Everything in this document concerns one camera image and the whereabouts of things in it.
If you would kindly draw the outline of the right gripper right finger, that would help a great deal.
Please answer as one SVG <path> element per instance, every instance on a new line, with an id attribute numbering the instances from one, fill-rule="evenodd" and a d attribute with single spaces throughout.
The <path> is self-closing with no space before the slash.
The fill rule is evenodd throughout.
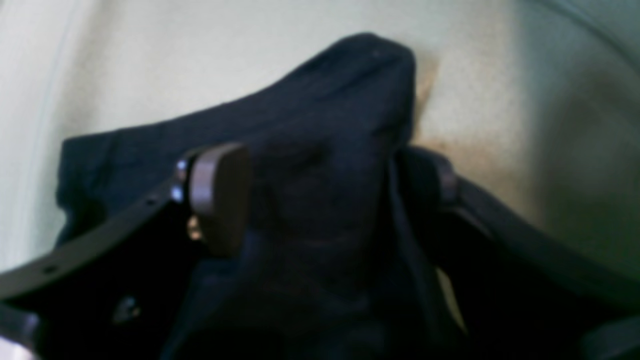
<path id="1" fill-rule="evenodd" d="M 406 146 L 395 164 L 414 239 L 450 279 L 468 355 L 639 358 L 637 280 L 546 236 L 439 153 Z"/>

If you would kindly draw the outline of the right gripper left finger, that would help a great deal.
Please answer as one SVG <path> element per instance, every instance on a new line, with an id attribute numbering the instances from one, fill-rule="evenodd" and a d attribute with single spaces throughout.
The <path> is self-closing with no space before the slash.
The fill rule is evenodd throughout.
<path id="1" fill-rule="evenodd" d="M 116 216 L 1 274 L 1 339 L 41 360 L 160 357 L 206 257 L 231 258 L 249 218 L 246 145 L 197 148 Z"/>

